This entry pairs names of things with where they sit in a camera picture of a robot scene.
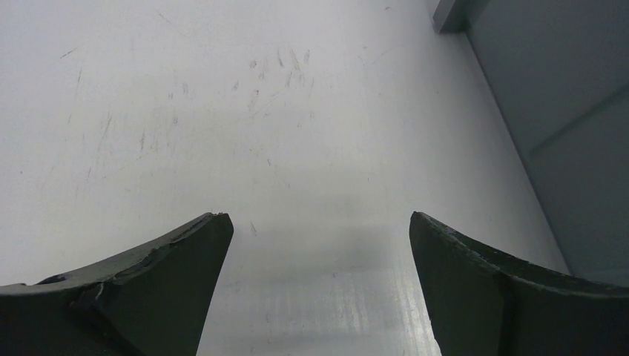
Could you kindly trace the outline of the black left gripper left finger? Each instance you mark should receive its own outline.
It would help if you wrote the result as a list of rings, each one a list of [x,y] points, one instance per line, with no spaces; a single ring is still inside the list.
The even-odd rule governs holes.
[[[33,285],[1,287],[3,355],[195,355],[234,226],[203,214]]]

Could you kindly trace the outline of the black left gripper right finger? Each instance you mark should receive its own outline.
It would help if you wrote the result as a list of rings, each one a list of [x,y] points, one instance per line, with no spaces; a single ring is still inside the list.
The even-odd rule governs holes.
[[[409,241],[443,355],[626,355],[628,289],[562,274],[415,212]]]

